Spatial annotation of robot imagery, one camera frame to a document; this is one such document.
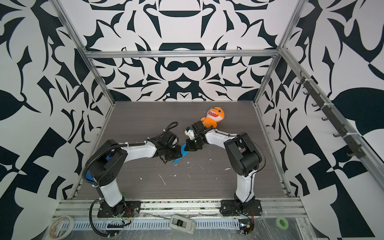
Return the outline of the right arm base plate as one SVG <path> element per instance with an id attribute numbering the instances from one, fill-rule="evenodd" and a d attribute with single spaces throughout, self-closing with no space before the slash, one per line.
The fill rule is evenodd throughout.
<path id="1" fill-rule="evenodd" d="M 261 201 L 255 198 L 246 203 L 241 203 L 239 200 L 221 200 L 220 213 L 223 216 L 241 214 L 260 216 L 262 211 Z"/>

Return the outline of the blue square paper sheet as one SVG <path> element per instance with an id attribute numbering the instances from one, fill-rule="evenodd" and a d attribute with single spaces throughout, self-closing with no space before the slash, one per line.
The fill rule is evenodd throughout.
<path id="1" fill-rule="evenodd" d="M 183 144 L 181 146 L 181 155 L 179 156 L 179 158 L 177 158 L 176 160 L 173 161 L 173 165 L 176 164 L 178 161 L 180 161 L 183 157 L 185 157 L 189 152 L 186 151 L 186 144 Z"/>

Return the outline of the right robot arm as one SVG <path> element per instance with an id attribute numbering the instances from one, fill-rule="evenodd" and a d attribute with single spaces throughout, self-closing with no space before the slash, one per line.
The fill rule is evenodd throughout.
<path id="1" fill-rule="evenodd" d="M 207 128 L 202 122 L 187 127 L 185 135 L 186 152 L 201 150 L 205 144 L 226 150 L 232 169 L 237 174 L 235 204 L 241 210 L 250 208 L 255 200 L 255 175 L 259 171 L 263 156 L 249 135 L 225 133 L 213 127 Z"/>

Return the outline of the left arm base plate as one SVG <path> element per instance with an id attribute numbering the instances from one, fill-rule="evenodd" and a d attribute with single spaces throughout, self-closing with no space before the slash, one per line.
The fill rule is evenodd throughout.
<path id="1" fill-rule="evenodd" d="M 105 201 L 102 201 L 98 211 L 98 218 L 123 218 L 133 217 L 139 214 L 141 210 L 141 201 L 120 201 L 115 207 L 110 207 Z"/>

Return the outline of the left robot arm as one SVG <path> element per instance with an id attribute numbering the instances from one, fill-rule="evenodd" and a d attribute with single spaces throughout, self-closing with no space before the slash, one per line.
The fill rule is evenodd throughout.
<path id="1" fill-rule="evenodd" d="M 85 163 L 83 181 L 93 185 L 110 208 L 123 204 L 124 197 L 117 183 L 123 164 L 146 158 L 160 158 L 166 164 L 181 158 L 179 138 L 171 132 L 178 125 L 172 122 L 158 136 L 140 143 L 106 141 Z"/>

